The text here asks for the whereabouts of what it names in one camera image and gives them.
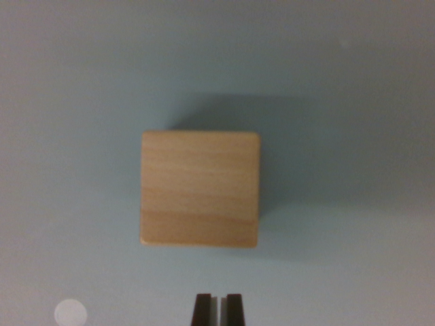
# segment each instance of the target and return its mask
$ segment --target wooden cube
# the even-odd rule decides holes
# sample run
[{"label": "wooden cube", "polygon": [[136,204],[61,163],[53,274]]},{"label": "wooden cube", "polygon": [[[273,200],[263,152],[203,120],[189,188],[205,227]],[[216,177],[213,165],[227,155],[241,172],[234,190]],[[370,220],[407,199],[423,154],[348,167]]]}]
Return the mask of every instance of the wooden cube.
[{"label": "wooden cube", "polygon": [[144,132],[141,242],[255,247],[259,174],[254,132]]}]

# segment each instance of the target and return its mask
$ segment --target light blue surface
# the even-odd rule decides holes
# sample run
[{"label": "light blue surface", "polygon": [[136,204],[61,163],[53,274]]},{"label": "light blue surface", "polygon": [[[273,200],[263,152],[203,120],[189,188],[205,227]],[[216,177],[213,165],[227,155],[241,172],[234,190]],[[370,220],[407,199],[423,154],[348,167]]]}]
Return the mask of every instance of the light blue surface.
[{"label": "light blue surface", "polygon": [[[0,325],[435,322],[435,6],[0,5]],[[139,244],[141,133],[263,136],[258,248]]]}]

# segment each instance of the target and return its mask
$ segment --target white circle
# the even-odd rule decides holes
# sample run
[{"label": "white circle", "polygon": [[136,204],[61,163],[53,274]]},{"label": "white circle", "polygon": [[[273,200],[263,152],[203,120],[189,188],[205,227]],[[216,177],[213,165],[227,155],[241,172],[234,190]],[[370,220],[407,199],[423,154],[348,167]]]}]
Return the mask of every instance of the white circle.
[{"label": "white circle", "polygon": [[80,301],[66,299],[54,309],[54,319],[59,326],[83,326],[88,313]]}]

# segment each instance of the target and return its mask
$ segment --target white dot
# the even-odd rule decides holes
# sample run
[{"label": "white dot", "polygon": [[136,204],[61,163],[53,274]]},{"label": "white dot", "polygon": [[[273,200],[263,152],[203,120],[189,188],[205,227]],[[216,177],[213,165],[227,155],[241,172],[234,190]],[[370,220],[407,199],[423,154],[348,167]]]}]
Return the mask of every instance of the white dot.
[{"label": "white dot", "polygon": [[83,326],[88,319],[88,313],[81,302],[66,299],[54,309],[54,319],[59,326]]},{"label": "white dot", "polygon": [[352,46],[350,39],[340,39],[339,41],[340,41],[340,46],[344,50],[348,50]]}]

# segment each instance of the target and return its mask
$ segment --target wooden block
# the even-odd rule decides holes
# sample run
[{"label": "wooden block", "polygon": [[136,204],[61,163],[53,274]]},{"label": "wooden block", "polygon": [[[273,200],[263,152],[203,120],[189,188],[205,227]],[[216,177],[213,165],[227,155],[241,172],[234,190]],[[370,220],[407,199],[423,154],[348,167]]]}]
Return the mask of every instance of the wooden block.
[{"label": "wooden block", "polygon": [[143,244],[257,245],[258,134],[147,131],[141,155]]}]

